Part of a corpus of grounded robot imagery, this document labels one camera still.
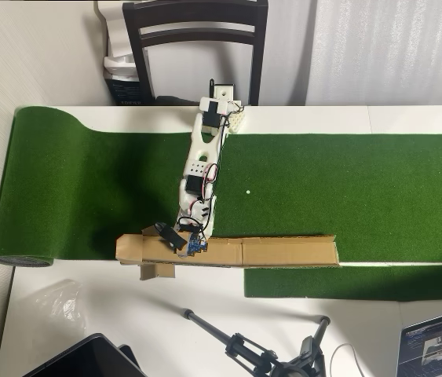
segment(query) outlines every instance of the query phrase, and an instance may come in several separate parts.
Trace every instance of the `green artificial turf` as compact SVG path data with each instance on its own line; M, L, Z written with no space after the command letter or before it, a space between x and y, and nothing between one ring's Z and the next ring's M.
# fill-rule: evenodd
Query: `green artificial turf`
M19 110L0 262L113 259L119 235L173 223L189 144ZM233 135L216 193L215 236L335 234L341 262L442 262L442 135Z
M442 265L246 269L245 296L442 300Z

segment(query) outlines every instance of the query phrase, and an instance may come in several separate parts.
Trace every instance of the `laptop screen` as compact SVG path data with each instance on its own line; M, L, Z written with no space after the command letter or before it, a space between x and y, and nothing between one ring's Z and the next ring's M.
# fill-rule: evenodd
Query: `laptop screen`
M442 377L442 317L402 330L396 375Z

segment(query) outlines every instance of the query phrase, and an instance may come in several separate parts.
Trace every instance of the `dark chair backrest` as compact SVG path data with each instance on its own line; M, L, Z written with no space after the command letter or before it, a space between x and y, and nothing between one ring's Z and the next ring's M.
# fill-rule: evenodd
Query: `dark chair backrest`
M141 82L144 104L152 104L155 100L144 58L144 47L185 41L225 41L252 45L249 104L259 103L268 0L156 0L139 4L127 2L123 4L123 16ZM254 26L254 32L202 27L141 33L143 27L199 21L251 25Z

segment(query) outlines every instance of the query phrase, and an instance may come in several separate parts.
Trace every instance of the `blue circuit board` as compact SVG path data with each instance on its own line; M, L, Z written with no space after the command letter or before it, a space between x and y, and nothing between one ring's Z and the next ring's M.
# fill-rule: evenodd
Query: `blue circuit board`
M195 253L201 253L202 251L206 251L206 241L203 236L198 233L191 234L188 241L188 255L193 256Z

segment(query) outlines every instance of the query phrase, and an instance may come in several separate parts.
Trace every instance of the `black tablet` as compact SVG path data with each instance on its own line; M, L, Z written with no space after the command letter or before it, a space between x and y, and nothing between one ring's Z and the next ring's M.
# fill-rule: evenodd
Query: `black tablet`
M145 377L139 367L102 334L93 334L24 377Z

